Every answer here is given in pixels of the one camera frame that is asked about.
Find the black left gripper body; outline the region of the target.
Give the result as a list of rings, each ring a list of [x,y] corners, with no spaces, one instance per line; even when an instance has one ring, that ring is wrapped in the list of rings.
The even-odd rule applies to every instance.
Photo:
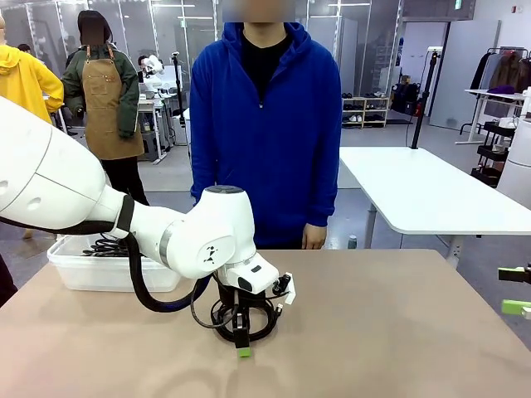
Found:
[[[266,305],[266,294],[252,294],[245,290],[219,285],[219,299],[221,305],[217,310],[217,316],[221,320],[227,320],[232,312],[243,313],[248,308],[264,308]]]

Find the black USB cable grey tie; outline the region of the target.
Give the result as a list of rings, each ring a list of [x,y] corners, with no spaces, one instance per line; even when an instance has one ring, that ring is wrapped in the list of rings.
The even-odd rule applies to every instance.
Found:
[[[255,342],[267,337],[274,330],[277,320],[282,313],[280,306],[275,307],[271,298],[264,300],[253,300],[250,308],[258,309],[267,316],[267,324],[257,332],[247,332],[248,342]],[[231,307],[226,306],[220,299],[218,299],[211,307],[210,318],[214,323],[221,323],[225,318],[227,312],[231,311]],[[230,331],[227,326],[217,329],[220,337],[228,342],[236,342],[234,332]]]

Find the person's left forearm blue sleeve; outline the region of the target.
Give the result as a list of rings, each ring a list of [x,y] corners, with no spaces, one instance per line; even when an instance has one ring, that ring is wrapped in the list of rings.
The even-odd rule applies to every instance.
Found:
[[[306,223],[326,227],[335,210],[339,163],[320,163],[312,171]]]

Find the person's right forearm blue sleeve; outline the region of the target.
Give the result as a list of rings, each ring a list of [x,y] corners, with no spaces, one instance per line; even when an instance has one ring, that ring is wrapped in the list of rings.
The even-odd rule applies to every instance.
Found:
[[[198,203],[202,192],[217,184],[217,163],[205,160],[195,160],[192,162],[192,187],[191,195]]]

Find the person's left hand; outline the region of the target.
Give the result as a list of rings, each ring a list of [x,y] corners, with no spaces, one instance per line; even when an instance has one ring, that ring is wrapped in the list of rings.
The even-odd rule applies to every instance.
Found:
[[[306,224],[303,229],[303,250],[320,250],[323,248],[327,237],[327,227]]]

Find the large white table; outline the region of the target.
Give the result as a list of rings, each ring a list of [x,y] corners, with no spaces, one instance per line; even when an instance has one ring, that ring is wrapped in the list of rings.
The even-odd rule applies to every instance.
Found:
[[[453,267],[467,236],[531,235],[531,210],[423,148],[342,147],[339,155],[370,201],[366,249],[377,216],[402,235],[448,236]]]

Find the black utility cart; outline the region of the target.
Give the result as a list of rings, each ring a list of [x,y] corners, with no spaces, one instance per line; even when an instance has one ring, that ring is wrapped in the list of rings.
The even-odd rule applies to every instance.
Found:
[[[508,127],[502,127],[499,122],[490,121],[483,124],[483,130],[486,132],[485,140],[477,148],[478,164],[470,175],[485,185],[496,188],[509,156],[516,128],[514,122],[509,122]]]

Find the clear plastic storage container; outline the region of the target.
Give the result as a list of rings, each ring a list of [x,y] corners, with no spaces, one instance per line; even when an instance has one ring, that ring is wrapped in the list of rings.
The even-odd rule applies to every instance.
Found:
[[[119,257],[86,255],[98,235],[64,235],[46,252],[63,284],[71,290],[102,292],[133,292],[129,260]],[[175,290],[180,275],[145,257],[142,270],[146,287],[151,293]]]

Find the person in blue hoodie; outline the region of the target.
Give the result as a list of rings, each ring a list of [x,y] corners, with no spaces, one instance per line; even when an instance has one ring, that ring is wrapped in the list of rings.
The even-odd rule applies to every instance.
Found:
[[[192,162],[250,198],[254,241],[302,249],[312,171],[339,163],[342,99],[332,54],[297,22],[228,22],[192,67]]]

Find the white desk with angled legs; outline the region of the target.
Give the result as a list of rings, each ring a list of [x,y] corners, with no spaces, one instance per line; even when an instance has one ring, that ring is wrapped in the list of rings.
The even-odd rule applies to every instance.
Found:
[[[525,96],[521,93],[511,95],[496,94],[490,93],[488,90],[465,90],[465,92],[475,97],[474,113],[472,121],[462,125],[462,128],[470,127],[468,138],[456,141],[455,145],[478,145],[483,143],[480,135],[484,132],[484,124],[489,118],[489,115],[485,115],[485,106],[488,103],[507,106],[507,116],[509,117],[516,116],[520,112],[525,100]]]

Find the white cluttered workbench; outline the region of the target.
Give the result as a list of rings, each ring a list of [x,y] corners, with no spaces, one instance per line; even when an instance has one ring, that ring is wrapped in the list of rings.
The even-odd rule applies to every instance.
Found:
[[[174,145],[168,110],[159,95],[141,94],[139,99],[140,132],[144,156],[153,165],[162,162]]]

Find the black bags pile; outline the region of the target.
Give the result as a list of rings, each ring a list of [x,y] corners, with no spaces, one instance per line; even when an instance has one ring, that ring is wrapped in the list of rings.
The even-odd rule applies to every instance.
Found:
[[[392,87],[391,109],[402,114],[414,115],[417,111],[420,85],[396,84]]]

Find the wooden shoe rack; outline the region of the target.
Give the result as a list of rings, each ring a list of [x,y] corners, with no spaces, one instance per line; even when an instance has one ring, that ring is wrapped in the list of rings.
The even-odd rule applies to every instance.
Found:
[[[343,93],[342,103],[344,129],[382,128],[387,124],[387,113],[390,108],[388,97],[375,94],[356,97],[350,93]]]

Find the person in brown apron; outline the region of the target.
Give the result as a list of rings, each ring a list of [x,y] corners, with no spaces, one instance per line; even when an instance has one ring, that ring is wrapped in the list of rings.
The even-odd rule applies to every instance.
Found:
[[[137,71],[112,45],[110,26],[99,12],[80,12],[78,29],[80,48],[61,78],[64,103],[76,117],[86,117],[85,140],[111,186],[148,205],[138,169],[144,142]]]

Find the mannequin in yellow hoodie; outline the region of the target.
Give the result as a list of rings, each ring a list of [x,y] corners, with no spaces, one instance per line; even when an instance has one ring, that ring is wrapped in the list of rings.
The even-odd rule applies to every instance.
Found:
[[[52,124],[51,114],[63,105],[61,80],[30,53],[9,46],[0,16],[0,95]]]

